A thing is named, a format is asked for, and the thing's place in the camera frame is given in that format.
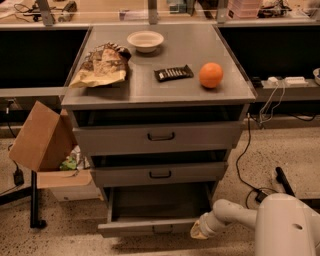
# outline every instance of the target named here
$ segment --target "white bowl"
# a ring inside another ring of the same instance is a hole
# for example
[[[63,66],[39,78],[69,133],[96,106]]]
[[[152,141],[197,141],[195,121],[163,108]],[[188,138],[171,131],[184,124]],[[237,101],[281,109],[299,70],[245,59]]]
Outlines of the white bowl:
[[[320,85],[320,68],[313,70],[314,80]]]
[[[162,44],[164,38],[161,34],[153,31],[139,31],[130,34],[127,38],[129,44],[136,47],[142,53],[153,52]]]

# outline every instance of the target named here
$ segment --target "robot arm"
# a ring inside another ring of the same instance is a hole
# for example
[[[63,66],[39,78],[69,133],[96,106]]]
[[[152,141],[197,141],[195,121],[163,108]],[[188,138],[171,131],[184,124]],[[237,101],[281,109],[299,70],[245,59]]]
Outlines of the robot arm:
[[[207,239],[238,222],[255,230],[256,256],[320,255],[320,215],[295,197],[272,194],[258,210],[218,200],[191,229],[191,237]]]
[[[239,222],[242,225],[255,229],[257,211],[248,210],[239,204],[225,199],[219,199],[213,205],[213,210],[203,214],[191,229],[191,237],[208,239],[220,230],[227,228],[231,223]]]

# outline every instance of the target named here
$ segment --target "terrazzo floor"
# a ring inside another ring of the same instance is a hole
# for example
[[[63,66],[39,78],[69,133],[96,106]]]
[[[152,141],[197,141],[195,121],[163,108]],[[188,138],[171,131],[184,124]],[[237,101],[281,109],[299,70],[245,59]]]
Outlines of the terrazzo floor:
[[[320,120],[271,120],[265,129],[251,122],[251,144],[239,162],[242,178],[256,187],[280,189],[274,182],[280,166],[298,198],[320,198]],[[229,158],[229,167],[219,183],[214,200],[225,198],[245,205],[250,187],[241,183],[235,163],[248,143],[248,130]],[[0,130],[0,193],[13,187],[14,163],[8,159],[13,142]],[[30,171],[22,168],[25,185]],[[256,209],[255,194],[248,206]],[[97,225],[106,222],[106,206],[99,199],[58,202],[50,190],[40,191],[40,217],[47,221],[41,230],[30,229],[30,198],[0,206],[0,255],[254,255],[254,232],[234,224],[210,240],[193,240],[189,234],[166,234],[125,238],[103,238]]]

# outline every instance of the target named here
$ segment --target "chip bag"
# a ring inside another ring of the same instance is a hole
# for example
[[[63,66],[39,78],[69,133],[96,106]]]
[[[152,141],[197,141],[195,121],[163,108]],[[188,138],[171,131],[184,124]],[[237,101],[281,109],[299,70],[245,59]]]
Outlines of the chip bag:
[[[96,87],[126,80],[131,54],[114,43],[98,46],[89,52],[69,87]]]

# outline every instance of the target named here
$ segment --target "black drawer pull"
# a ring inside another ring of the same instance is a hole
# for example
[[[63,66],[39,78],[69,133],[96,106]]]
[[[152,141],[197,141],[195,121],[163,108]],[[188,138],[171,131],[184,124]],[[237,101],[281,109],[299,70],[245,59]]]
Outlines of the black drawer pull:
[[[163,227],[160,226],[160,227],[158,227],[158,230],[156,230],[156,226],[152,226],[153,234],[162,235],[162,234],[171,234],[171,233],[173,233],[173,226],[172,225],[169,226],[169,230],[160,230],[162,228]]]
[[[162,140],[173,140],[176,135],[172,132],[168,136],[153,136],[152,134],[148,133],[148,139],[151,141],[162,141]]]
[[[172,175],[171,171],[169,170],[169,173],[167,175],[153,175],[152,172],[149,172],[149,177],[151,179],[168,179]]]

